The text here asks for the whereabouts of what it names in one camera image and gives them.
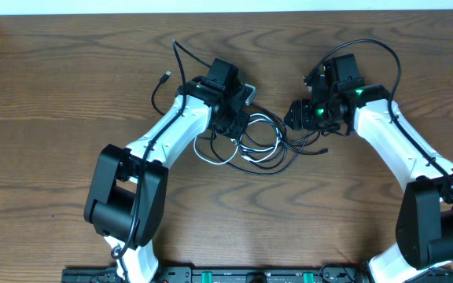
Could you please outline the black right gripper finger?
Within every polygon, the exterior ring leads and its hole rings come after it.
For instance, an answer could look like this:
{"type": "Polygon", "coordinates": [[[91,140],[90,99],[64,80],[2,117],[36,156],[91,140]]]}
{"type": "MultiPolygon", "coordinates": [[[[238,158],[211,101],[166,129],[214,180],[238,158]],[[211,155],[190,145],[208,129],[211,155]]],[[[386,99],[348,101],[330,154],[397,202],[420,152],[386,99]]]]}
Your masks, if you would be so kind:
{"type": "Polygon", "coordinates": [[[295,100],[291,103],[287,116],[301,116],[302,100],[295,100]]]}
{"type": "Polygon", "coordinates": [[[284,123],[292,130],[301,129],[301,117],[299,115],[295,115],[294,113],[287,113],[284,117],[284,123]]]}

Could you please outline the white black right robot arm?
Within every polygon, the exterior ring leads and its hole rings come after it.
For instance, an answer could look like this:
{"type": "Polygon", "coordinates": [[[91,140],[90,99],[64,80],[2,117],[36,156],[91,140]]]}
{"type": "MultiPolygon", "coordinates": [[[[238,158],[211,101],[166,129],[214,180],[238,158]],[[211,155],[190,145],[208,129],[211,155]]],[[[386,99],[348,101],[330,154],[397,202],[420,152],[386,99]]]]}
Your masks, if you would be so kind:
{"type": "Polygon", "coordinates": [[[346,126],[366,140],[403,189],[393,246],[367,264],[371,282],[409,282],[446,274],[453,262],[453,163],[407,122],[382,85],[314,89],[290,105],[293,130],[331,132],[346,126]]]}

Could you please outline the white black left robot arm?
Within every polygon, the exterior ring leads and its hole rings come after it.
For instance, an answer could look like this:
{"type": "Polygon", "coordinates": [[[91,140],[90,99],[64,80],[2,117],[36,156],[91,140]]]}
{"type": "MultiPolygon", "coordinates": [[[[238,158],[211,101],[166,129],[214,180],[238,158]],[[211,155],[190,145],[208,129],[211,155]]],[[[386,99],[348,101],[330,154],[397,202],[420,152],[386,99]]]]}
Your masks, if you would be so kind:
{"type": "Polygon", "coordinates": [[[118,282],[150,282],[159,268],[152,239],[164,213],[168,172],[207,129],[238,141],[254,86],[219,85],[197,77],[181,86],[168,112],[143,136],[99,154],[83,216],[102,235],[116,261],[118,282]]]}

